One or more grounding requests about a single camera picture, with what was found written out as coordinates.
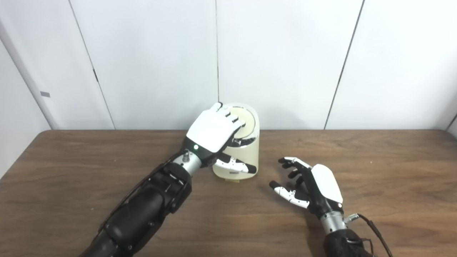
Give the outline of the white and black right hand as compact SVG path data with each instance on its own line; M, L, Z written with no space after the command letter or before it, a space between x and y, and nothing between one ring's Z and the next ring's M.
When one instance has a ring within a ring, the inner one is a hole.
M297 185L304 184L307 191L307 199L300 200L296 197L295 190L289 190L276 181L271 181L269 186L287 200L289 203L305 208L315 215L322 218L331 212L344 213L343 197L330 168L322 164L311 166L297 157L283 157L278 160L284 169L294 167L289 178L299 176L296 180Z

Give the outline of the white and black left hand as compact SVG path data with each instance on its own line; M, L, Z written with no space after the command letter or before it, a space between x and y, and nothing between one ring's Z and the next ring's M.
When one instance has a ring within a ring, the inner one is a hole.
M193 122L173 162L191 176L200 168L212 167L220 178L244 180L258 172L259 142L255 112L246 105L225 107L216 102Z

